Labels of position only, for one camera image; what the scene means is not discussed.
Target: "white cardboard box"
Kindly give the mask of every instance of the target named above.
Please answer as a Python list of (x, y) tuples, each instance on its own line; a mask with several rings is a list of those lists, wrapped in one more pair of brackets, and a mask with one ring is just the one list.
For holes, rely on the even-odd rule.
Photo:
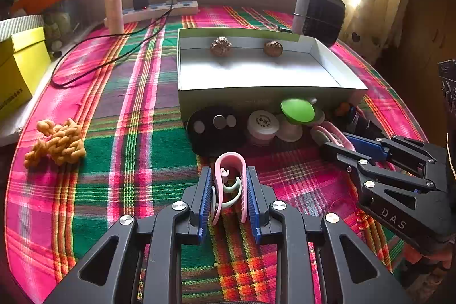
[[(212, 55), (215, 38), (232, 43), (227, 57)], [(280, 57), (263, 51), (265, 42), (282, 44)], [(325, 110), (341, 102), (358, 104), (367, 92), (363, 82), (315, 38), (243, 28), (180, 29), (177, 45), (179, 104), (182, 120), (207, 106), (224, 104), (242, 113), (280, 112), (287, 98), (317, 99)]]

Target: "box lid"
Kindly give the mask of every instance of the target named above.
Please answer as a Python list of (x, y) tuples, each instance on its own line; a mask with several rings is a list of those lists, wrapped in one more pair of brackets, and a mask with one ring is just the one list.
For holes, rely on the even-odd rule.
[(44, 40), (43, 27), (25, 30), (13, 34), (0, 43), (0, 65), (2, 65), (14, 53), (23, 50), (29, 45)]
[(14, 54), (17, 68), (22, 79), (33, 94), (41, 81), (41, 77), (51, 63), (44, 42), (35, 43)]
[(2, 20), (0, 21), (0, 42), (3, 42), (17, 32), (39, 28), (43, 25), (42, 15), (13, 17), (12, 19)]

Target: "table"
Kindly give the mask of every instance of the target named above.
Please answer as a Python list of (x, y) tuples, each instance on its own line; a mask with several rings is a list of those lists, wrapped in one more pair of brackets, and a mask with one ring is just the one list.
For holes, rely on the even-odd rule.
[[(202, 166), (213, 164), (214, 159), (191, 152), (182, 126), (177, 99), (177, 30), (273, 29), (273, 24), (290, 28), (291, 23), (292, 16), (284, 13), (200, 7), (195, 16), (170, 18), (156, 38), (125, 60), (88, 75), (71, 88), (45, 89), (17, 146), (5, 215), (10, 269), (35, 303), (43, 302), (120, 216), (157, 213), (197, 182)], [(128, 24), (125, 31), (139, 27)], [(56, 80), (66, 81), (113, 59), (157, 29), (81, 45), (63, 63)], [(92, 32), (92, 36), (102, 34), (108, 34), (105, 28)], [(426, 140), (405, 104), (372, 66), (341, 43), (331, 49), (369, 88), (360, 104), (368, 118), (382, 125), (389, 136)], [(23, 159), (38, 137), (36, 122), (51, 118), (63, 123), (67, 117), (83, 125), (87, 158), (61, 168), (42, 161), (27, 172)], [(279, 199), (312, 215), (338, 213), (386, 267), (394, 270), (404, 243), (356, 207), (356, 191), (347, 174), (320, 159), (307, 131), (296, 143), (274, 140), (270, 147), (246, 145), (240, 152)], [(183, 247), (184, 303), (273, 302), (275, 247), (255, 245), (250, 226), (240, 223), (234, 210), (228, 210), (209, 233), (202, 246)], [(316, 301), (321, 302), (319, 295)]]

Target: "blue gripper pad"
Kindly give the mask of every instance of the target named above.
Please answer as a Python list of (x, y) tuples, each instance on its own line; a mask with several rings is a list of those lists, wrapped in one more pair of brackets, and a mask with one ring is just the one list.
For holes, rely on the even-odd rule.
[(351, 134), (344, 133), (347, 139), (353, 144), (356, 152), (360, 154), (370, 156), (375, 161), (386, 160), (387, 153), (383, 149), (382, 145), (376, 141), (371, 141), (367, 138), (354, 136)]
[(201, 207), (199, 210), (199, 224), (198, 224), (198, 242), (202, 243), (207, 233), (207, 222), (209, 220), (209, 209), (211, 208), (211, 192), (212, 185), (212, 170), (209, 168), (206, 176), (206, 183), (201, 198)]
[(247, 170), (247, 204), (249, 210), (250, 226), (252, 228), (252, 235), (255, 238), (256, 243), (259, 244), (261, 240), (261, 229), (259, 223), (259, 209), (256, 201), (254, 187), (252, 179), (250, 178), (250, 172)]

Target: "orange yarn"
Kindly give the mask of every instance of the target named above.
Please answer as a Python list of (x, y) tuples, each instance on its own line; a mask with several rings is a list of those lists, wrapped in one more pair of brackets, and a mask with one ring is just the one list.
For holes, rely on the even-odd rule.
[(26, 168), (29, 168), (29, 166), (37, 166), (41, 157), (46, 156), (46, 154), (46, 144), (42, 139), (38, 139), (33, 145), (31, 151), (26, 153), (24, 166)]
[(86, 156), (84, 142), (81, 139), (81, 126), (76, 124), (72, 118), (68, 118), (63, 126), (55, 124), (52, 120), (41, 120), (36, 124), (39, 132), (52, 138), (44, 142), (38, 139), (32, 151), (25, 156), (24, 166), (36, 166), (41, 156), (51, 155), (51, 159), (57, 165), (64, 163), (74, 164), (80, 158)]

